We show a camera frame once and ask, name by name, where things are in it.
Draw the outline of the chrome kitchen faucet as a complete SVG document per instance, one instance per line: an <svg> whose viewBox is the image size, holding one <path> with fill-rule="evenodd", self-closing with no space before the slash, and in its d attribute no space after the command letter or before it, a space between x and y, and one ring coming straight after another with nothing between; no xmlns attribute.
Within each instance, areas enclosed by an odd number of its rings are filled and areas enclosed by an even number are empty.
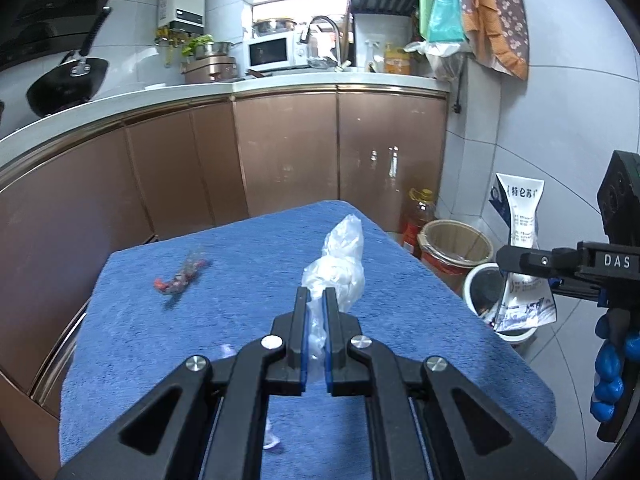
<svg viewBox="0 0 640 480"><path fill-rule="evenodd" d="M340 29L326 15L314 16L300 34L299 42L309 68L344 72L352 65L343 56Z"/></svg>

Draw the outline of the clear red candy wrapper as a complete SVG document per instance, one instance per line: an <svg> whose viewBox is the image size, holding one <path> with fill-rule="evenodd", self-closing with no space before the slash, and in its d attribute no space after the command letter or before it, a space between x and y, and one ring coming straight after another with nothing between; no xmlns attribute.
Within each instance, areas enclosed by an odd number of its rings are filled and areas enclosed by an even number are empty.
<svg viewBox="0 0 640 480"><path fill-rule="evenodd" d="M166 298L163 308L165 310L173 309L186 290L200 279L209 265L209 258L205 255L205 252L196 250L186 256L171 278L168 278L168 280L156 278L153 282L153 288L160 296Z"/></svg>

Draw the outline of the white microwave oven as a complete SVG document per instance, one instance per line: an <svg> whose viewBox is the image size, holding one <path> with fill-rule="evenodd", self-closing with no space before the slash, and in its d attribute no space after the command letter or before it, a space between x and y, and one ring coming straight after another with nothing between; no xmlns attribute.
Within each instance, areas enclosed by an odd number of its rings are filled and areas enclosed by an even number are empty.
<svg viewBox="0 0 640 480"><path fill-rule="evenodd" d="M298 32L280 32L247 40L245 67L255 72L308 68L307 46L299 39Z"/></svg>

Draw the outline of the white water heater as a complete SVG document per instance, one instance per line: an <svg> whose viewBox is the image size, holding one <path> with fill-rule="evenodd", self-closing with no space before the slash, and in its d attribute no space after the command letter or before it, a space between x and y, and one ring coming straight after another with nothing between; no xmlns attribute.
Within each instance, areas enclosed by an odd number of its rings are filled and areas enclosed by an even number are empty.
<svg viewBox="0 0 640 480"><path fill-rule="evenodd" d="M158 0L157 27L201 35L204 32L205 0Z"/></svg>

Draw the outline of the orange brown hanging apron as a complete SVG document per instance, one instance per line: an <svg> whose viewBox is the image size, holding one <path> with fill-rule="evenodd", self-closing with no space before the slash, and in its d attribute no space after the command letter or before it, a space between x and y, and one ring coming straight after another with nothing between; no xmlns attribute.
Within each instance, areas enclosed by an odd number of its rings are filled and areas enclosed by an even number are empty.
<svg viewBox="0 0 640 480"><path fill-rule="evenodd" d="M526 81L529 33L524 0L460 0L460 4L476 62Z"/></svg>

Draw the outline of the black range hood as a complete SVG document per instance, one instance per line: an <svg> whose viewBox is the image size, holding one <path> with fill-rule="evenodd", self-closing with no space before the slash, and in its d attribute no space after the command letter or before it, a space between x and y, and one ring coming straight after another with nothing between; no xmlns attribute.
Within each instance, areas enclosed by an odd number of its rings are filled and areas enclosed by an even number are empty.
<svg viewBox="0 0 640 480"><path fill-rule="evenodd" d="M1 0L1 68L78 50L107 0Z"/></svg>

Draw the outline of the copper rice cooker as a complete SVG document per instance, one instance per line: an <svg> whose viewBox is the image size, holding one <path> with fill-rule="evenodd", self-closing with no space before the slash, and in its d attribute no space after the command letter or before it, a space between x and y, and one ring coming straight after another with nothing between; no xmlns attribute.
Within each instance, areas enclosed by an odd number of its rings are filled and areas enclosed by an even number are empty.
<svg viewBox="0 0 640 480"><path fill-rule="evenodd" d="M186 64L183 76L187 84L212 84L235 80L239 70L233 56L212 55Z"/></svg>

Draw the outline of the white kitchen countertop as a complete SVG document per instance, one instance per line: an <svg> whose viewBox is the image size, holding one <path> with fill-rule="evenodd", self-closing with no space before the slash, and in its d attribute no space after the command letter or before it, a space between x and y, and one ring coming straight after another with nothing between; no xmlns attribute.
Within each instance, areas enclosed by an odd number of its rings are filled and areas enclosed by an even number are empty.
<svg viewBox="0 0 640 480"><path fill-rule="evenodd" d="M235 98L260 96L264 93L279 91L284 93L352 89L362 91L369 87L393 93L405 90L411 93L427 92L434 93L436 96L446 96L450 92L450 84L434 78L358 72L288 73L235 82L178 84L178 86L140 90L75 106L12 132L1 140L1 166L6 168L27 153L73 130L103 119L137 113L146 108L190 101L205 102L230 98L230 96Z"/></svg>

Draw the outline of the brown bucket with liner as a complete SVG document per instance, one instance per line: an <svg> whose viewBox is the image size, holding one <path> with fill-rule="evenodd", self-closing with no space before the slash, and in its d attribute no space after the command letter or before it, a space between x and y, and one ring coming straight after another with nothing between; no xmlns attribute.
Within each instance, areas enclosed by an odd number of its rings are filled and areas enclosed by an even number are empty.
<svg viewBox="0 0 640 480"><path fill-rule="evenodd" d="M494 245L483 232L457 220L427 223L418 242L424 266L458 295L469 273L494 256Z"/></svg>

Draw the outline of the teal hanging bag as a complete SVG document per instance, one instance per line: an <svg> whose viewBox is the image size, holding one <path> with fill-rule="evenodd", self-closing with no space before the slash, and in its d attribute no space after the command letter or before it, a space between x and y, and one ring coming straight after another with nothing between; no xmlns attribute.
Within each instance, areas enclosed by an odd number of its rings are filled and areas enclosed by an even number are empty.
<svg viewBox="0 0 640 480"><path fill-rule="evenodd" d="M460 0L419 0L420 36L431 44L460 44L465 37Z"/></svg>

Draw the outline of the clear plastic bag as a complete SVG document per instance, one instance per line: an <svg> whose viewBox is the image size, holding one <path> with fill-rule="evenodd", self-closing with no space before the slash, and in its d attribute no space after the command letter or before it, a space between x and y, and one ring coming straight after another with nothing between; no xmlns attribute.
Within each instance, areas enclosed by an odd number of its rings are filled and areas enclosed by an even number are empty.
<svg viewBox="0 0 640 480"><path fill-rule="evenodd" d="M334 288L337 307L347 313L363 294L362 264L364 237L361 220L348 214L326 234L321 256L306 266L300 284L308 289L309 361L319 364L324 355L326 329L323 321L322 295Z"/></svg>

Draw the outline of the yellow cooking oil bottle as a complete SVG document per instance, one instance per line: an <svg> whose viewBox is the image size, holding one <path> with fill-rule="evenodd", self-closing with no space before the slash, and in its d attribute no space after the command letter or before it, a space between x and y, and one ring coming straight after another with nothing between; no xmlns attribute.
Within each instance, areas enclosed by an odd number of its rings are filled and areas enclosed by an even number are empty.
<svg viewBox="0 0 640 480"><path fill-rule="evenodd" d="M401 245L413 257L421 258L421 248L418 235L427 223L435 219L434 193L428 188L417 190L412 188L409 193L409 207L405 214L405 229L402 232Z"/></svg>

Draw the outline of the black frying pan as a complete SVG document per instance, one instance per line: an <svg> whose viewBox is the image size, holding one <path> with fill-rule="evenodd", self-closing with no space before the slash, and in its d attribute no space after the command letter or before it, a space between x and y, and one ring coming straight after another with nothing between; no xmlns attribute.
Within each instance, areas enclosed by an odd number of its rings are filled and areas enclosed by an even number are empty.
<svg viewBox="0 0 640 480"><path fill-rule="evenodd" d="M98 93L110 63L105 58L90 56L90 51L111 12L110 6L104 6L81 48L68 52L58 66L28 88L28 105L38 117L47 117L85 104Z"/></svg>

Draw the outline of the white round trash bin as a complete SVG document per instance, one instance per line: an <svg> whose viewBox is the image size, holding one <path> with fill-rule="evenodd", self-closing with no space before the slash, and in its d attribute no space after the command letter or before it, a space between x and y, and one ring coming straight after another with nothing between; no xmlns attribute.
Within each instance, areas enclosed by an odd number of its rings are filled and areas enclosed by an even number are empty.
<svg viewBox="0 0 640 480"><path fill-rule="evenodd" d="M511 325L502 332L495 329L496 318L500 313L504 292L508 292L508 301L511 301L512 294L517 297L520 292L525 292L525 286L534 281L530 276L503 273L497 263L483 263L465 278L462 297L466 306L489 328L502 340L516 347L524 344L536 332L539 326L536 316L530 314L526 325Z"/></svg>

